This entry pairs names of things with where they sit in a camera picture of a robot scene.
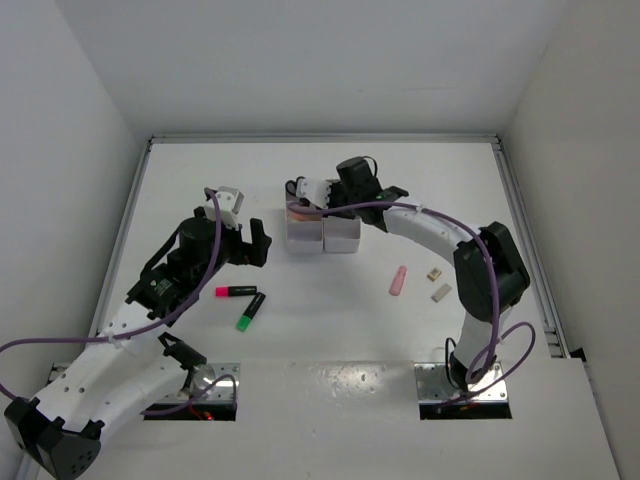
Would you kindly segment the black handled scissors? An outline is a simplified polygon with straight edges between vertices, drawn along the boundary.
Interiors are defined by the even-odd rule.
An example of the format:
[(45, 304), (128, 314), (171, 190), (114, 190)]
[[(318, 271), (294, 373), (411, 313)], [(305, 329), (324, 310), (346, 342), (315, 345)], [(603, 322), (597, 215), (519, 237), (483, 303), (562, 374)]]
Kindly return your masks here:
[(289, 180), (287, 180), (285, 182), (285, 192), (288, 195), (296, 196), (297, 187), (298, 187), (298, 181), (299, 180), (300, 180), (300, 178), (297, 178), (296, 180), (289, 179)]

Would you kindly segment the pink black highlighter marker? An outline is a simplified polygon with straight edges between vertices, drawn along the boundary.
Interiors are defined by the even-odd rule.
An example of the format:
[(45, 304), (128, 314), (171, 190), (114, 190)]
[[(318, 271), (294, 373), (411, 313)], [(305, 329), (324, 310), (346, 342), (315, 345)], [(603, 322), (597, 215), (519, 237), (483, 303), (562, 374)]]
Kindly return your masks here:
[(258, 288), (253, 285), (245, 286), (219, 286), (215, 288), (214, 295), (218, 298), (254, 296), (258, 293)]

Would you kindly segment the pink stapler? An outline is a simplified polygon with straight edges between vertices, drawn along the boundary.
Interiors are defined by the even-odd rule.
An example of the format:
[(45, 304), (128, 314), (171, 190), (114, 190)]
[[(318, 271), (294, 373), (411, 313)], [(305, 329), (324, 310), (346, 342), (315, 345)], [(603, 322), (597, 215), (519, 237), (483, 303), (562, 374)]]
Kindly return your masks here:
[(389, 294), (392, 296), (399, 296), (403, 290), (404, 283), (406, 280), (406, 275), (408, 272), (408, 268), (404, 265), (398, 267), (394, 278), (389, 287)]

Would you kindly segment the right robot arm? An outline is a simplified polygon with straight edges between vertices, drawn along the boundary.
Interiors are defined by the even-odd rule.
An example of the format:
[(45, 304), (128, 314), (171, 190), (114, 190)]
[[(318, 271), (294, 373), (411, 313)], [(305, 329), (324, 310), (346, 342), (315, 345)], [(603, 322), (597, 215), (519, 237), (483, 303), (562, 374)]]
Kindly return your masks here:
[(502, 317), (531, 283), (511, 232), (497, 221), (471, 227), (421, 205), (404, 189), (382, 187), (365, 157), (345, 160), (336, 170), (338, 180), (329, 188), (331, 216), (355, 216), (413, 241), (453, 266), (465, 318), (448, 355), (449, 376), (455, 387), (466, 391), (492, 366)]

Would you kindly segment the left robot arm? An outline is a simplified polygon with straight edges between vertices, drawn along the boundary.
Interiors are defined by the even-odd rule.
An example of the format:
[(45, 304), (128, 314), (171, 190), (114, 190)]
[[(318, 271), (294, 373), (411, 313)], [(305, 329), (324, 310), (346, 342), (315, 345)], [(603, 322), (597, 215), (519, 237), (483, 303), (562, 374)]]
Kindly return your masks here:
[(18, 446), (54, 478), (76, 479), (134, 417), (175, 413), (154, 409), (164, 397), (207, 395), (219, 381), (207, 358), (169, 329), (222, 266), (265, 265), (272, 240), (259, 219), (250, 230), (245, 242), (239, 229), (203, 216), (183, 220), (64, 372), (32, 398), (12, 399), (4, 417)]

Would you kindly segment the white right organizer box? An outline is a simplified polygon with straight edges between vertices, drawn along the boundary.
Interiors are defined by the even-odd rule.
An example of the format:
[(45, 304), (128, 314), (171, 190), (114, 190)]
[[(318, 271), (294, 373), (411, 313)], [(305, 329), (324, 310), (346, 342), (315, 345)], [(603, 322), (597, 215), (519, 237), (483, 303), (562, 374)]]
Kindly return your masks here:
[(361, 240), (361, 221), (329, 216), (323, 219), (324, 252), (329, 254), (356, 253)]

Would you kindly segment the white organizer box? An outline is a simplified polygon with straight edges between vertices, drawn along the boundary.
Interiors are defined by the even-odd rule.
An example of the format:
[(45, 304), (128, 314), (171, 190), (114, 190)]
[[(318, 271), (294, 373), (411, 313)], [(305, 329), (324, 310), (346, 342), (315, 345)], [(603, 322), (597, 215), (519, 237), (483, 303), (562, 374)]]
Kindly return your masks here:
[(285, 192), (285, 242), (287, 249), (292, 254), (316, 255), (324, 251), (322, 217), (314, 217), (314, 221), (292, 222), (290, 214), (294, 212), (291, 206), (309, 208), (306, 200)]
[(361, 221), (329, 216), (323, 219), (324, 252), (329, 254), (356, 253), (361, 240)]

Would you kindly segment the white left organizer box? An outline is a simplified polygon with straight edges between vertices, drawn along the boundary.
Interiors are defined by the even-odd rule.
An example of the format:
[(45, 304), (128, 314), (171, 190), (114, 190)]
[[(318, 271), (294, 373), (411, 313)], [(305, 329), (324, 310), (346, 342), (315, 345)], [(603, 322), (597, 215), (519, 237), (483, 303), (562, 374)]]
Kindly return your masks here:
[(306, 200), (285, 192), (285, 242), (287, 249), (292, 254), (316, 255), (324, 251), (322, 217), (314, 217), (314, 221), (292, 222), (290, 214), (294, 212), (291, 206), (309, 208)]

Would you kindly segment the green black highlighter marker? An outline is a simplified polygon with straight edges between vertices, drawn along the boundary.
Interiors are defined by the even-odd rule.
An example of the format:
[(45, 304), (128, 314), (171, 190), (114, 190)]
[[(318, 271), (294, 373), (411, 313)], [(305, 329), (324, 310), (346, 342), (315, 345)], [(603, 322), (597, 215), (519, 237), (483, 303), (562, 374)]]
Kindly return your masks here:
[(266, 299), (266, 295), (262, 292), (258, 292), (254, 295), (253, 299), (251, 300), (251, 302), (249, 303), (249, 305), (244, 310), (244, 312), (242, 313), (242, 315), (240, 316), (239, 320), (236, 323), (236, 329), (238, 331), (244, 332), (249, 327), (255, 315), (260, 310), (265, 299)]

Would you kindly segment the beige eraser block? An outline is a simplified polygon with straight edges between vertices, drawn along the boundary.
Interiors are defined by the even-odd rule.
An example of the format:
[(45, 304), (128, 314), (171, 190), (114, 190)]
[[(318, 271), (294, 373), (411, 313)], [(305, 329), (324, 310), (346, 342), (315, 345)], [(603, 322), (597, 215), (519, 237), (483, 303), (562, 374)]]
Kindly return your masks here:
[(439, 303), (440, 301), (442, 301), (450, 292), (452, 291), (452, 287), (447, 284), (444, 283), (443, 285), (441, 285), (432, 295), (431, 295), (431, 300), (434, 303)]

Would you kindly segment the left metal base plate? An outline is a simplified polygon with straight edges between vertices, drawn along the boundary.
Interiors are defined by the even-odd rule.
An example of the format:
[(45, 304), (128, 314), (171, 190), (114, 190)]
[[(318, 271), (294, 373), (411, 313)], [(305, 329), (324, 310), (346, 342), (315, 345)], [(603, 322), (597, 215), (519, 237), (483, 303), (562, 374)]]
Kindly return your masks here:
[(180, 401), (199, 397), (195, 403), (231, 404), (240, 384), (240, 363), (208, 363), (196, 366), (186, 386), (177, 394)]

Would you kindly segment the metal base plate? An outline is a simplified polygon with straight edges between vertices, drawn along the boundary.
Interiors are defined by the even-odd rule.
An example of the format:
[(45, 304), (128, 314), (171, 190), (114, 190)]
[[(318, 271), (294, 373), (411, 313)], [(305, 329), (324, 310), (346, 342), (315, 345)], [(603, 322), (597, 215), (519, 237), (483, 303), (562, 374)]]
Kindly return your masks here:
[(414, 372), (420, 405), (438, 405), (460, 396), (463, 396), (463, 401), (467, 403), (500, 404), (509, 400), (500, 362), (497, 362), (481, 380), (469, 384), (467, 392), (454, 387), (447, 380), (442, 362), (416, 363)]
[(240, 384), (240, 363), (208, 363), (196, 366), (186, 386), (177, 394), (180, 401), (199, 397), (195, 403), (231, 404)]

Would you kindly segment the aluminium table frame rail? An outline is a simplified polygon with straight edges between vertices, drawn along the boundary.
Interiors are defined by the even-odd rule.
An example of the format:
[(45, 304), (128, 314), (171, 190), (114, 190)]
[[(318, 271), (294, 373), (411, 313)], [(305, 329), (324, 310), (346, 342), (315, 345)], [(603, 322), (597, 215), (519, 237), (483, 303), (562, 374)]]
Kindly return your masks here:
[[(493, 136), (165, 136), (155, 139), (134, 183), (114, 269), (96, 316), (117, 307), (160, 240), (207, 185), (245, 196), (242, 214), (264, 221), (273, 244), (265, 267), (227, 267), (226, 281), (255, 282), (267, 294), (244, 333), (234, 301), (203, 295), (177, 334), (207, 357), (241, 364), (232, 421), (136, 419), (106, 442), (90, 479), (553, 479), (570, 470), (558, 426), (566, 408), (551, 359), (546, 301), (531, 288), (508, 317), (530, 322), (501, 348), (507, 419), (423, 420), (414, 365), (437, 360), (462, 311), (434, 303), (427, 271), (438, 259), (416, 244), (367, 228), (353, 255), (292, 256), (284, 245), (283, 185), (298, 175), (333, 176), (366, 154), (385, 184), (409, 190), (462, 221), (498, 220), (539, 273), (524, 208)], [(389, 287), (408, 268), (399, 296)]]

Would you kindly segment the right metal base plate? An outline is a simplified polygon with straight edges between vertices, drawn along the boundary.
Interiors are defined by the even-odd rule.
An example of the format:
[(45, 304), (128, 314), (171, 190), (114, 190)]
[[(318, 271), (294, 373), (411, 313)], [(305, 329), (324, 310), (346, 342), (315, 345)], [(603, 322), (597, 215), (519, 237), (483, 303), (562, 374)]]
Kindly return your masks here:
[(414, 372), (420, 405), (438, 405), (460, 396), (463, 396), (463, 401), (467, 403), (500, 404), (509, 400), (500, 362), (497, 362), (481, 380), (469, 384), (467, 392), (454, 387), (447, 380), (442, 362), (416, 363)]

